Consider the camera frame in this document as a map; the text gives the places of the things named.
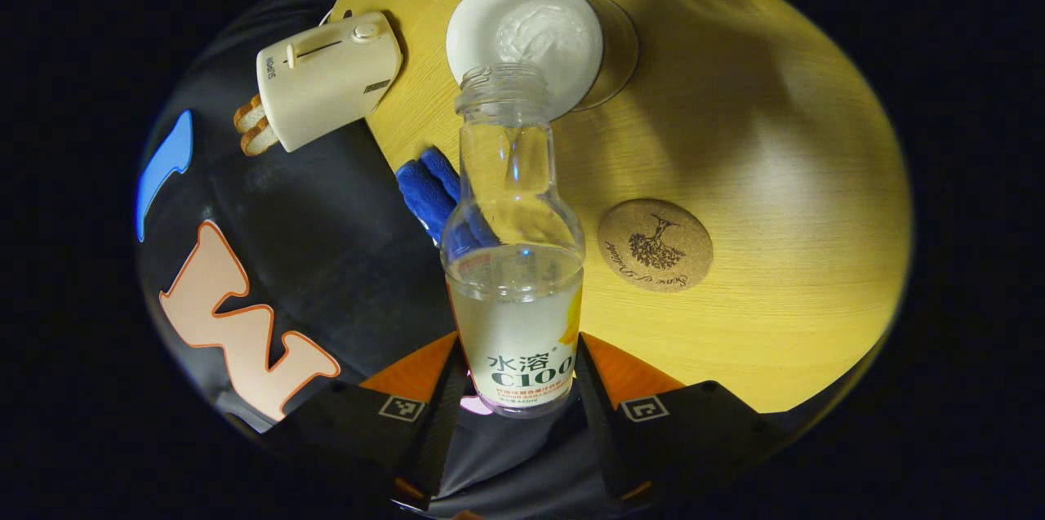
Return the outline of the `round cork coaster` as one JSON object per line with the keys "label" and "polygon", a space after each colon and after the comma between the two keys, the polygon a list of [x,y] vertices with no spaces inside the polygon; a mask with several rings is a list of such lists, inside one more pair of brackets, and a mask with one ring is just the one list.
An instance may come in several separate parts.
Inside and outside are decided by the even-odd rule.
{"label": "round cork coaster", "polygon": [[598,249],[620,278],[658,293],[698,285],[714,260],[709,229],[680,205],[653,198],[606,211],[598,222]]}

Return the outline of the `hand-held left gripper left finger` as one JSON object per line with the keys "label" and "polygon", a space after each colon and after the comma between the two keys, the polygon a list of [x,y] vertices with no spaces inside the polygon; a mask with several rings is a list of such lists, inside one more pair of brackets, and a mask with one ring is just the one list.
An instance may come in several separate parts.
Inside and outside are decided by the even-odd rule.
{"label": "hand-held left gripper left finger", "polygon": [[361,384],[329,383],[262,445],[351,493],[424,512],[440,490],[466,370],[460,338],[448,334]]}

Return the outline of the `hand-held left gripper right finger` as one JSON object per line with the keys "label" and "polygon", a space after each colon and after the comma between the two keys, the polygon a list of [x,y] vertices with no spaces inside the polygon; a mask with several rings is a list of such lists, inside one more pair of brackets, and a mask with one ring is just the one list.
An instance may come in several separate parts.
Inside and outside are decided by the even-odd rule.
{"label": "hand-held left gripper right finger", "polygon": [[603,481],[621,504],[701,496],[784,445],[777,424],[716,381],[687,385],[589,333],[576,360]]}

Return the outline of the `black backdrop cloth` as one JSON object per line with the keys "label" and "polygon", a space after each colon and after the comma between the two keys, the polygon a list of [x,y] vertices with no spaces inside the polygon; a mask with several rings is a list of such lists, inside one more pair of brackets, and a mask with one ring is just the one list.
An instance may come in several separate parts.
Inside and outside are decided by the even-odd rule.
{"label": "black backdrop cloth", "polygon": [[[370,460],[349,458],[356,427],[347,406],[359,384],[396,358],[451,329],[447,291],[439,283],[436,250],[410,213],[365,122],[336,129],[299,153],[236,152],[230,119],[249,95],[249,51],[281,30],[302,30],[332,0],[261,0],[220,32],[176,85],[154,123],[149,152],[185,115],[193,122],[193,156],[175,173],[145,217],[139,274],[159,333],[202,396],[240,438],[278,468],[261,494],[269,518],[285,520],[421,520],[395,504]],[[327,349],[342,371],[310,381],[291,399],[305,409],[291,430],[276,432],[235,396],[217,348],[191,349],[161,315],[159,292],[173,282],[198,240],[198,224],[213,221],[231,241],[251,290],[220,312],[251,303],[271,305],[275,331],[302,331]]]}

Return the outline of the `teacup saucer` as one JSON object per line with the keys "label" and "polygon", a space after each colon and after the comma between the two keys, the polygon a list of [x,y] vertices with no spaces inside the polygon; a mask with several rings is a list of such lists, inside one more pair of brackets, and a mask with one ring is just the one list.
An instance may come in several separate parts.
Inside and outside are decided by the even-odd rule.
{"label": "teacup saucer", "polygon": [[585,97],[572,111],[607,103],[625,88],[638,66],[638,34],[630,15],[612,0],[586,0],[600,22],[603,55],[598,76]]}

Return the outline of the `blue towel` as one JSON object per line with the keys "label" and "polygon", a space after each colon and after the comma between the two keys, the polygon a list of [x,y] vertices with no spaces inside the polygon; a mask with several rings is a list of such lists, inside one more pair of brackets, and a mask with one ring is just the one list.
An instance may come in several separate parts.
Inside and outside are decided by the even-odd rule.
{"label": "blue towel", "polygon": [[458,171],[440,148],[428,147],[418,158],[403,163],[395,178],[408,210],[437,249],[442,245],[442,234],[460,204],[465,205],[460,212],[463,223],[452,224],[449,238],[454,255],[501,245],[480,207],[473,185],[469,181],[460,182]]}

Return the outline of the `clear plastic water bottle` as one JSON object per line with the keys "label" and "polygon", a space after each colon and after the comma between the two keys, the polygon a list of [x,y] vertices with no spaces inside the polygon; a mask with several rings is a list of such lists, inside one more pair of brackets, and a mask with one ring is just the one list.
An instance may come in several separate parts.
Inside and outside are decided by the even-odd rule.
{"label": "clear plastic water bottle", "polygon": [[460,199],[440,252],[460,346],[482,404],[533,419],[568,396],[585,234],[558,187],[551,96],[533,64],[460,81]]}

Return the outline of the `toast bread slice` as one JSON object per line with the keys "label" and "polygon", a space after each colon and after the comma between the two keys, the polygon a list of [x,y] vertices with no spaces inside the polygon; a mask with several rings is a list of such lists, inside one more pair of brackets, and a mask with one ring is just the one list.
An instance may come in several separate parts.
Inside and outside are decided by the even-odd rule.
{"label": "toast bread slice", "polygon": [[274,144],[280,143],[279,137],[276,136],[275,129],[269,125],[265,116],[259,116],[253,123],[247,122],[245,118],[240,119],[238,132],[240,133],[240,149],[248,157],[264,153]]}
{"label": "toast bread slice", "polygon": [[262,118],[265,118],[265,108],[259,95],[254,95],[249,103],[236,110],[233,114],[233,126],[238,133],[243,134],[253,129]]}

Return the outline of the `white teacup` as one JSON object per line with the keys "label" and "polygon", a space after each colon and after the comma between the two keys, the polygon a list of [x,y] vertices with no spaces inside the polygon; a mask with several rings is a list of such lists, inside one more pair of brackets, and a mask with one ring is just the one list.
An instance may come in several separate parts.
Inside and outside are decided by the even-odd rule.
{"label": "white teacup", "polygon": [[551,96],[551,116],[575,109],[601,69],[604,37],[587,0],[460,0],[445,41],[456,84],[478,67],[529,64]]}

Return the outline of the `white toaster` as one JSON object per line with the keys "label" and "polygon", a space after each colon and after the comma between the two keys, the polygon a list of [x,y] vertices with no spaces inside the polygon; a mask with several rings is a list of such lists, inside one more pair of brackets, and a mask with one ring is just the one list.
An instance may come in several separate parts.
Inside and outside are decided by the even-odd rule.
{"label": "white toaster", "polygon": [[280,147],[294,152],[373,114],[402,62],[382,11],[329,21],[258,51],[257,93]]}

